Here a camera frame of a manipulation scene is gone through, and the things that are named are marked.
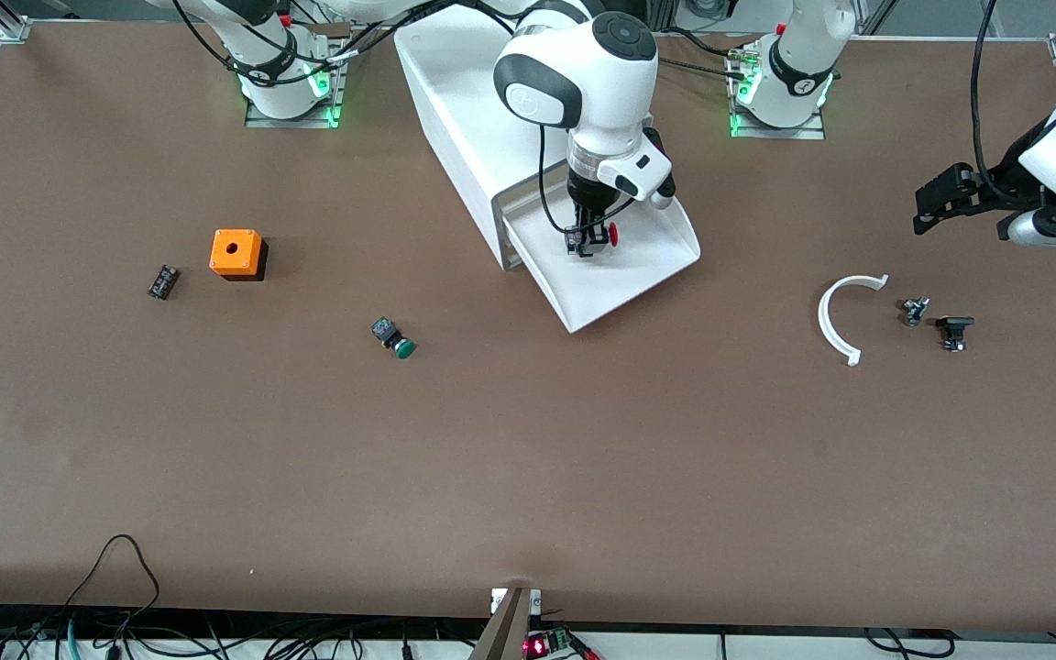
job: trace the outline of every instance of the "brown tabletop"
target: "brown tabletop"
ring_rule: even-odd
[[[35,25],[0,55],[0,601],[62,602],[128,531],[168,606],[482,615],[523,581],[571,620],[1056,630],[1056,250],[910,231],[972,159],[970,54],[851,43],[824,143],[730,138],[720,80],[664,67],[703,259],[570,336],[390,45],[341,129],[258,130],[180,24]],[[989,157],[1055,99],[1043,43],[989,43]],[[224,226],[267,281],[211,275]],[[847,367],[818,297],[884,272],[835,297]],[[83,597],[148,592],[118,551]]]

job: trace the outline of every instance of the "black cable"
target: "black cable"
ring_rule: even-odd
[[[465,636],[456,635],[454,630],[440,626],[438,622],[434,622],[434,631],[436,631],[436,634],[446,634],[448,635],[448,638],[451,638],[456,642],[466,643],[467,646],[470,646],[472,648],[475,647],[475,643],[465,638]]]
[[[968,102],[972,106],[972,146],[976,152],[976,171],[979,172],[981,181],[988,186],[989,191],[997,195],[998,200],[1016,204],[1019,200],[1010,195],[1008,192],[997,188],[997,183],[993,181],[993,175],[988,172],[988,167],[984,164],[984,146],[980,136],[980,58],[984,52],[984,35],[988,33],[988,24],[993,19],[993,10],[997,7],[997,0],[988,0],[984,5],[984,18],[980,21],[980,32],[976,34],[976,50],[972,56],[972,79],[968,82]]]
[[[385,41],[386,38],[392,37],[395,32],[398,32],[398,29],[400,26],[406,26],[416,20],[421,20],[422,18],[428,17],[429,14],[435,13],[439,10],[444,10],[449,5],[451,5],[452,3],[454,3],[454,0],[432,0],[431,3],[422,3],[416,5],[416,7],[408,12],[407,15],[401,18],[401,20],[395,22],[395,24],[393,25],[390,25],[390,30],[386,30],[384,33],[381,33],[381,37],[375,38],[373,41],[370,41],[367,45],[358,49],[358,53],[364,53],[371,51],[373,46],[377,45],[378,43],[381,43],[382,41]]]
[[[185,26],[188,26],[188,29],[190,29],[190,33],[193,34],[193,37],[197,39],[199,43],[202,43],[203,49],[206,49],[206,51],[210,53],[210,55],[214,59],[218,59],[219,63],[223,65],[224,70],[227,70],[234,74],[240,74],[238,68],[234,68],[234,64],[230,62],[230,58],[224,58],[224,56],[219,55],[219,51],[214,51],[212,46],[210,46],[210,42],[206,41],[205,38],[203,38],[202,35],[199,34],[199,30],[196,29],[196,26],[193,26],[192,21],[190,21],[190,17],[185,15],[185,10],[182,8],[182,4],[178,2],[178,0],[171,0],[171,2],[173,3],[173,8],[177,10],[177,16],[182,18],[182,22],[185,23]]]
[[[222,660],[231,660],[230,655],[227,655],[226,648],[223,648],[223,640],[219,639],[218,631],[214,631],[214,627],[210,625],[210,616],[206,614],[205,609],[202,610],[202,619],[206,622],[206,629],[210,630],[210,636],[214,638],[214,644],[219,646],[219,650],[222,650]]]
[[[545,207],[545,218],[548,219],[549,225],[552,225],[552,229],[560,231],[561,233],[571,233],[573,231],[584,231],[589,229],[590,226],[598,226],[601,223],[614,218],[617,213],[622,212],[625,206],[634,204],[634,197],[629,197],[625,201],[624,205],[619,206],[611,210],[611,212],[603,214],[599,219],[587,222],[585,225],[574,226],[573,229],[561,229],[557,221],[552,220],[552,210],[548,208],[548,197],[545,195],[545,125],[540,125],[540,162],[536,168],[536,188],[540,191],[540,205]]]
[[[264,35],[260,31],[254,30],[251,25],[248,24],[243,25],[243,30],[246,30],[247,32],[253,34],[260,41],[263,41],[268,45],[275,45],[277,51],[280,51],[284,55],[288,55],[289,58],[297,58],[301,62],[309,62],[312,64],[328,63],[327,59],[310,58],[307,55],[299,54],[297,50],[290,49],[290,46],[286,45],[286,39],[284,40],[285,41],[284,45],[280,45],[280,43],[276,43],[275,41],[269,40],[269,38],[267,38],[267,35]]]
[[[695,43],[695,45],[698,46],[699,50],[705,51],[708,53],[711,53],[712,55],[718,55],[721,58],[725,58],[728,56],[728,51],[720,51],[719,49],[712,49],[711,45],[708,45],[706,43],[704,43],[703,40],[700,40],[700,38],[696,37],[696,35],[693,34],[691,31],[686,31],[686,30],[680,29],[680,26],[677,26],[677,25],[665,26],[665,29],[663,29],[663,32],[670,32],[670,33],[675,33],[675,34],[683,35],[683,37],[689,38],[689,40],[691,40],[692,43]]]
[[[939,653],[929,653],[926,650],[914,650],[914,648],[908,648],[904,646],[904,643],[899,639],[891,628],[883,628],[887,634],[888,638],[891,638],[891,642],[895,643],[893,646],[886,646],[884,643],[880,643],[879,640],[871,636],[871,628],[863,628],[863,634],[866,635],[866,641],[871,643],[874,648],[879,650],[885,650],[887,653],[898,653],[902,656],[902,660],[910,660],[911,656],[914,657],[929,657],[931,660],[942,660],[944,657],[950,657],[953,653],[956,653],[956,640],[947,638],[948,647]]]
[[[491,20],[495,21],[496,24],[498,24],[499,26],[503,26],[503,29],[507,31],[508,34],[515,34],[515,30],[512,30],[511,25],[507,24],[507,22],[505,22],[504,19],[499,17],[498,12],[495,12],[495,10],[488,7],[487,4],[475,3],[472,8],[478,13],[487,14],[487,16],[491,18]]]
[[[145,571],[146,576],[149,578],[150,584],[154,586],[154,596],[152,596],[152,598],[149,599],[149,602],[147,602],[146,605],[143,605],[142,608],[137,609],[136,611],[133,611],[133,614],[125,615],[125,622],[121,622],[121,625],[117,626],[116,631],[114,631],[113,634],[113,639],[110,640],[110,644],[113,644],[113,646],[116,644],[116,640],[120,639],[121,636],[125,635],[125,628],[129,626],[129,622],[131,622],[131,620],[133,620],[134,617],[138,617],[139,615],[142,615],[143,611],[146,611],[147,609],[150,609],[150,607],[154,606],[155,602],[157,602],[157,599],[161,598],[161,584],[159,582],[157,582],[157,576],[154,576],[152,569],[149,568],[149,564],[146,561],[146,555],[144,555],[144,552],[142,552],[142,545],[135,542],[135,539],[133,539],[133,536],[130,536],[129,534],[114,534],[111,539],[105,542],[105,546],[100,548],[100,554],[96,555],[96,561],[94,561],[94,563],[92,564],[92,568],[88,569],[88,574],[84,576],[83,580],[80,580],[79,585],[76,585],[76,588],[72,589],[72,592],[68,595],[67,601],[63,601],[63,608],[61,610],[61,617],[63,617],[63,615],[67,614],[68,606],[72,605],[72,601],[75,601],[76,595],[80,592],[80,589],[84,588],[84,586],[88,584],[89,581],[92,581],[93,577],[96,574],[96,569],[100,568],[100,563],[103,563],[105,555],[108,552],[108,548],[112,547],[113,543],[117,542],[117,540],[126,540],[126,542],[129,542],[129,544],[133,546],[133,551],[135,552],[135,554],[137,554],[137,563],[142,564],[143,571]],[[58,647],[59,647],[59,630],[56,629],[56,648]],[[96,643],[93,643],[93,647],[103,648],[103,646],[96,646]]]
[[[308,72],[308,73],[306,73],[304,75],[295,76],[295,78],[286,78],[286,79],[279,79],[279,80],[258,80],[256,78],[251,78],[251,76],[246,75],[246,73],[243,73],[242,71],[239,70],[238,67],[235,67],[234,64],[232,64],[231,63],[231,58],[224,58],[223,55],[219,55],[219,52],[213,50],[213,46],[210,46],[210,42],[206,41],[205,38],[202,37],[202,34],[199,33],[199,30],[196,29],[196,26],[193,26],[193,22],[190,21],[190,17],[188,17],[188,16],[185,15],[185,11],[182,10],[182,4],[178,2],[178,0],[171,0],[171,2],[173,3],[173,8],[175,8],[176,12],[177,12],[177,16],[180,16],[182,18],[182,22],[185,23],[185,26],[188,26],[188,29],[190,29],[190,34],[193,35],[194,40],[196,40],[199,43],[201,43],[202,46],[203,46],[203,49],[206,49],[206,51],[208,53],[210,53],[210,56],[212,56],[220,64],[222,64],[222,67],[224,68],[224,70],[227,70],[227,71],[233,73],[234,75],[242,76],[242,78],[247,79],[248,82],[250,82],[251,84],[254,84],[256,87],[277,87],[277,84],[289,84],[289,83],[293,83],[293,82],[301,82],[301,80],[309,79],[314,75],[318,75],[319,73],[323,73],[323,72],[329,71],[329,70],[332,70],[332,68],[334,68],[334,64],[325,62],[325,61],[323,61],[323,59],[315,59],[315,61],[320,62],[320,64],[318,67],[314,68],[314,70],[312,70],[310,72]],[[365,26],[364,32],[367,33],[367,32],[370,32],[370,30],[371,30],[371,26]],[[256,34],[257,37],[263,38],[264,41],[267,41],[268,43],[271,43],[271,45],[276,45],[276,42],[269,40],[269,38],[263,37],[263,35],[254,32],[253,30],[251,30],[251,33]],[[347,51],[347,50],[348,50],[348,45],[345,45],[344,49],[343,49],[343,51]]]
[[[713,70],[713,68],[711,67],[700,67],[699,64],[693,64],[691,62],[680,62],[678,61],[678,59],[658,58],[658,61],[664,64],[671,64],[671,67],[682,67],[684,70],[692,70],[697,72],[721,75],[724,76],[724,78],[730,78],[733,80],[744,79],[744,74],[741,74],[741,72]]]
[[[233,642],[233,643],[223,644],[222,648],[223,648],[223,650],[230,650],[230,648],[234,648],[235,646],[240,646],[240,644],[243,644],[243,643],[251,642],[251,640],[253,640],[253,639],[261,639],[261,637],[264,634],[266,634],[267,631],[269,631],[269,630],[276,630],[276,629],[282,628],[284,626],[290,626],[290,625],[294,625],[294,623],[302,623],[302,625],[299,626],[298,628],[296,628],[295,630],[289,630],[287,634],[280,634],[281,638],[285,638],[285,636],[297,636],[299,634],[299,631],[301,631],[301,630],[303,630],[305,628],[312,627],[312,626],[316,625],[316,623],[320,623],[320,622],[332,622],[332,619],[329,619],[327,617],[319,617],[319,618],[310,618],[310,619],[301,619],[301,620],[297,620],[297,622],[278,622],[278,623],[272,623],[271,626],[267,626],[266,628],[263,628],[261,630],[256,630],[254,634],[251,634],[250,636],[244,636],[244,638],[235,640],[235,642]],[[180,631],[176,631],[175,629],[171,629],[171,628],[152,628],[152,627],[147,627],[147,626],[142,626],[142,627],[130,626],[129,630],[163,631],[163,634],[172,634],[172,635],[175,635],[175,636],[180,636],[180,638],[182,638],[182,639],[193,640],[193,638],[191,638],[191,636],[180,634]],[[159,649],[159,648],[154,648],[154,647],[151,647],[149,644],[147,644],[146,640],[139,639],[138,636],[135,635],[135,631],[133,634],[133,640],[134,640],[134,642],[142,644],[144,646],[144,648],[146,648],[150,653],[155,653],[155,655],[158,655],[161,657],[180,657],[180,659],[181,659],[181,657],[206,657],[206,656],[214,656],[214,652],[219,650],[219,649],[210,649],[208,647],[203,647],[203,648],[206,648],[206,650],[183,653],[183,652],[164,650],[164,649]]]
[[[316,23],[316,19],[312,17],[312,14],[307,13],[307,10],[304,8],[304,4],[300,4],[296,0],[293,0],[293,1],[290,1],[289,5],[290,5],[290,7],[296,7],[302,14],[304,14],[304,16],[307,18],[307,20],[309,21],[310,24],[315,24]]]

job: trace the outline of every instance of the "power cable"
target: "power cable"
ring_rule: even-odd
[[[711,68],[711,67],[701,67],[699,64],[693,64],[691,62],[680,62],[679,59],[658,58],[658,61],[661,62],[661,63],[664,63],[664,64],[671,64],[671,67],[683,68],[684,70],[692,70],[692,71],[697,71],[697,72],[703,72],[703,73],[710,73],[710,74],[715,74],[715,75],[721,75],[721,76],[724,76],[724,78],[730,78],[730,79],[733,79],[733,80],[743,80],[744,79],[744,74],[741,74],[741,72],[724,71],[724,70],[713,70],[713,68]]]
[[[988,4],[984,5],[984,18],[980,21],[980,31],[976,34],[976,50],[973,51],[972,56],[972,79],[968,82],[968,102],[972,106],[972,146],[974,153],[976,153],[976,171],[979,172],[981,181],[988,186],[989,191],[993,191],[998,200],[1018,204],[1019,200],[997,188],[997,183],[993,181],[988,167],[984,166],[984,147],[980,135],[980,58],[984,52],[984,35],[988,33],[988,24],[993,20],[993,10],[996,7],[997,0],[988,0]]]
[[[103,644],[103,646],[97,646],[97,643],[93,642],[93,648],[105,648],[105,646],[109,646],[109,644],[112,644],[112,646],[116,646],[117,640],[120,639],[121,636],[125,636],[125,628],[129,626],[129,622],[131,622],[131,620],[133,620],[134,617],[142,615],[143,611],[146,611],[150,609],[150,607],[154,606],[155,602],[157,602],[157,599],[161,598],[161,584],[158,584],[157,582],[157,576],[154,576],[152,569],[149,568],[149,564],[146,561],[146,555],[144,555],[144,552],[142,552],[142,545],[137,544],[137,542],[135,542],[135,539],[133,539],[133,536],[130,536],[129,534],[114,534],[111,539],[107,540],[107,542],[105,542],[105,546],[100,548],[100,554],[96,555],[96,561],[94,561],[94,563],[92,564],[92,568],[88,569],[88,574],[84,576],[83,580],[80,580],[79,585],[76,585],[75,589],[72,589],[72,592],[68,595],[67,601],[63,601],[61,617],[62,615],[67,614],[68,606],[72,605],[72,601],[75,601],[75,598],[80,592],[80,589],[84,588],[84,586],[88,584],[89,581],[92,581],[93,577],[96,574],[96,569],[100,568],[100,563],[103,563],[105,561],[105,555],[108,552],[108,548],[112,547],[113,543],[117,542],[117,540],[125,540],[125,542],[129,542],[129,544],[133,546],[133,551],[135,552],[135,554],[137,554],[137,563],[142,564],[143,571],[145,571],[146,576],[149,578],[150,584],[154,586],[154,596],[152,596],[152,598],[149,599],[149,602],[147,602],[146,605],[143,605],[142,608],[137,609],[136,611],[133,611],[133,614],[125,615],[125,622],[121,622],[121,625],[116,628],[116,631],[114,631],[113,634],[113,639],[110,639],[109,643]],[[59,652],[59,635],[56,635],[55,647],[56,652]]]
[[[304,17],[307,18],[310,24],[316,23],[316,19],[312,17],[312,14],[307,13],[307,10],[304,8],[304,4],[300,4],[297,0],[293,0],[290,1],[289,7],[296,7],[299,10],[302,14],[304,14]]]
[[[867,642],[871,643],[874,648],[879,650],[885,650],[888,653],[898,653],[902,656],[902,660],[910,660],[910,657],[927,657],[930,660],[942,660],[944,657],[950,657],[953,653],[956,653],[956,640],[950,637],[947,638],[948,647],[939,653],[930,653],[926,650],[914,650],[914,648],[908,648],[904,646],[904,643],[895,635],[895,631],[891,628],[883,628],[887,634],[888,638],[891,638],[891,642],[895,643],[893,646],[887,646],[887,644],[881,643],[879,640],[871,636],[871,628],[863,628],[863,634],[866,635]]]
[[[683,37],[686,37],[689,41],[695,43],[695,45],[698,46],[700,51],[711,53],[712,55],[717,55],[720,58],[725,58],[728,56],[728,51],[720,51],[719,49],[713,49],[713,46],[704,43],[703,40],[701,40],[701,38],[696,37],[695,34],[686,30],[680,29],[680,26],[676,25],[665,26],[665,29],[663,29],[663,32],[683,35]]]

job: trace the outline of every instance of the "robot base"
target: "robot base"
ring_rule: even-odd
[[[422,131],[499,267],[528,267],[574,333],[698,261],[699,241],[676,200],[665,210],[633,204],[617,214],[617,247],[590,259],[566,253],[565,234],[540,204],[540,129],[508,112],[491,79],[508,38],[489,17],[456,5],[403,26],[394,42]],[[547,129],[545,145],[545,196],[552,216],[570,225],[568,139]]]
[[[775,91],[774,89],[762,89],[763,95],[771,95],[772,100],[766,101],[766,108],[785,109],[806,108],[808,118],[799,126],[781,127],[772,126],[766,121],[760,121],[752,110],[744,105],[741,99],[754,100],[755,89],[760,84],[774,87],[779,84],[779,80],[772,78],[771,67],[768,65],[768,49],[772,39],[770,37],[760,38],[759,41],[749,43],[744,51],[752,55],[754,61],[733,62],[725,59],[724,69],[729,72],[739,72],[747,77],[744,80],[728,79],[728,109],[731,117],[731,135],[733,137],[774,137],[782,139],[825,139],[825,126],[822,124],[822,106],[825,105],[825,93],[830,87],[826,82],[817,92],[809,96],[792,97],[788,92]]]
[[[341,45],[348,41],[347,38],[327,38],[325,41],[323,35],[315,37],[320,40],[318,54],[323,55],[327,55],[329,50],[339,51]],[[244,117],[243,125],[248,129],[336,129],[340,126],[340,109],[344,103],[344,76],[347,70],[348,62],[344,61],[335,70],[312,76],[309,87],[316,101],[312,109],[301,116],[268,117],[248,100],[247,116]],[[243,86],[243,96],[247,97],[247,81],[240,79],[240,83]]]

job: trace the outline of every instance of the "black electronic component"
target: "black electronic component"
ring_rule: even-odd
[[[165,298],[169,297],[169,293],[173,289],[173,284],[177,283],[178,276],[182,271],[173,266],[163,266],[163,270],[158,272],[157,280],[149,285],[149,295],[157,298],[158,301],[164,301]]]
[[[904,315],[904,323],[908,327],[914,327],[919,325],[919,322],[923,318],[923,313],[927,312],[927,305],[931,303],[931,298],[908,298],[902,302],[902,312]]]
[[[943,331],[943,347],[956,352],[964,351],[964,327],[976,323],[970,316],[943,316],[935,319],[935,326]]]
[[[383,316],[373,322],[372,329],[374,337],[382,344],[385,344],[388,350],[393,351],[393,355],[398,356],[398,359],[407,359],[418,347],[418,344],[402,337],[401,329],[398,329],[398,326],[394,325],[393,321]]]
[[[530,635],[525,639],[525,660],[539,660],[562,648],[568,648],[569,644],[569,634],[565,628]]]

